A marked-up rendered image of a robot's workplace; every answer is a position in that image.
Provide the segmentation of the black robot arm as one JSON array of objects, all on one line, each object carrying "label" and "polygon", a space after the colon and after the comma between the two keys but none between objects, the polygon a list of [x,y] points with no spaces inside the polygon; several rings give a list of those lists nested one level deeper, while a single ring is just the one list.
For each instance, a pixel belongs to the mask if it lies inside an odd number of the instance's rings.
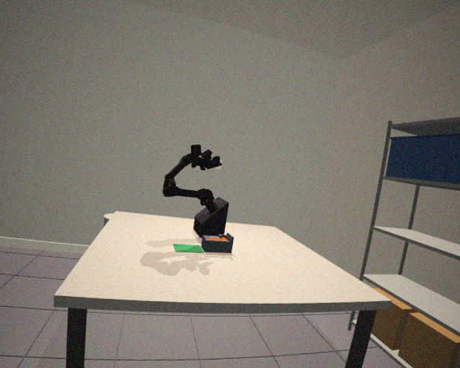
[{"label": "black robot arm", "polygon": [[[201,155],[201,157],[199,157],[199,155]],[[203,157],[211,159],[211,155],[212,151],[209,149],[201,153],[201,145],[191,145],[191,153],[183,156],[179,163],[172,170],[170,170],[168,174],[166,174],[163,186],[163,195],[165,197],[185,196],[200,199],[200,205],[205,205],[205,207],[209,210],[210,215],[219,209],[219,207],[213,202],[214,196],[211,190],[200,189],[198,191],[194,191],[188,189],[180,189],[176,186],[174,180],[174,176],[177,175],[185,166],[189,165],[190,163],[192,163],[192,168],[201,166],[203,163]]]}]

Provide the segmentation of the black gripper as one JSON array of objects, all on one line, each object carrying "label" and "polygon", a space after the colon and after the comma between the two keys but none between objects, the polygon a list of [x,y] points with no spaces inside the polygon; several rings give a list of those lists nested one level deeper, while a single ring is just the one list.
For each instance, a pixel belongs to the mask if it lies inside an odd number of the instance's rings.
[{"label": "black gripper", "polygon": [[202,158],[203,158],[203,163],[200,166],[201,170],[205,170],[204,167],[207,168],[207,169],[211,169],[211,168],[214,168],[214,167],[222,165],[220,163],[220,156],[214,156],[212,158],[212,160],[210,158],[208,158],[208,159],[205,158],[205,157],[202,157]]}]

